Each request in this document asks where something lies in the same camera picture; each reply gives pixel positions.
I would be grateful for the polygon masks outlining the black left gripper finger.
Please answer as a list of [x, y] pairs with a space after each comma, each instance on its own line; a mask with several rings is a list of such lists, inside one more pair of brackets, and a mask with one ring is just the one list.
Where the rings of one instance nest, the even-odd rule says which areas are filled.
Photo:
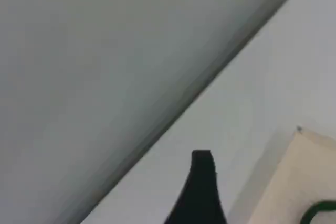
[[192, 151], [184, 187], [165, 223], [226, 223], [210, 150]]

